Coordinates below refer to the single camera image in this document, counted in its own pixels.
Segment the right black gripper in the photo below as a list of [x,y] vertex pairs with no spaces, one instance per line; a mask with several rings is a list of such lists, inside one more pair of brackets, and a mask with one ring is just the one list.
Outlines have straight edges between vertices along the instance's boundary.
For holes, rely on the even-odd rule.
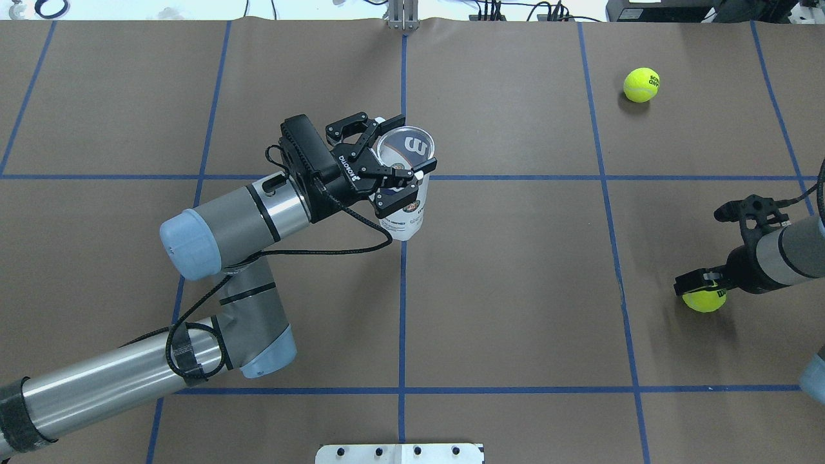
[[729,288],[759,295],[765,293],[764,283],[761,269],[748,247],[739,246],[731,250],[724,267],[699,268],[676,276],[673,290],[676,296],[699,291],[727,291]]

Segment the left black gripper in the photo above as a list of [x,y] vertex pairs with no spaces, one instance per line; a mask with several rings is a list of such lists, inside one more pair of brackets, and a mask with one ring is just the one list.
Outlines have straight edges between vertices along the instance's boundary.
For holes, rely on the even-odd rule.
[[[390,177],[386,177],[379,187],[380,179],[366,177],[362,168],[374,171],[384,167],[371,147],[385,133],[383,123],[369,118],[365,112],[327,124],[324,134],[330,150],[320,149],[309,156],[312,223],[341,211],[328,199],[328,194],[349,207],[375,193],[373,208],[378,219],[385,219],[416,202],[424,181],[437,167],[437,159],[433,157],[409,169],[389,168]],[[358,159],[349,159],[350,153],[366,150],[367,153]]]

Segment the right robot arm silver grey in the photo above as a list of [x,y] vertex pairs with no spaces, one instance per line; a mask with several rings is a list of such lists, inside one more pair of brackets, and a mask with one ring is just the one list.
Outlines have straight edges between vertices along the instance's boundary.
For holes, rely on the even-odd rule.
[[699,268],[675,277],[677,296],[702,291],[740,289],[760,295],[822,279],[823,223],[819,217],[760,229],[745,228],[742,246],[731,250],[722,266]]

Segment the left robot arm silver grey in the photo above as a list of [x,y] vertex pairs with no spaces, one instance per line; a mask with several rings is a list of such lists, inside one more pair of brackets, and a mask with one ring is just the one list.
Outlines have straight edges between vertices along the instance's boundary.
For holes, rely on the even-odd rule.
[[159,235],[182,283],[203,293],[168,325],[71,366],[2,385],[2,462],[203,387],[225,372],[271,375],[295,359],[272,256],[365,255],[425,198],[437,144],[405,115],[357,112],[317,130],[304,114],[264,150],[274,172],[183,209]]

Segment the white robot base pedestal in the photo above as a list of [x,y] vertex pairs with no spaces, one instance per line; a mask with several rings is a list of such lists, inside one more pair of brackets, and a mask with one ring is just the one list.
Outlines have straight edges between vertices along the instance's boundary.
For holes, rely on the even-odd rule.
[[482,444],[333,444],[318,449],[315,463],[485,463]]

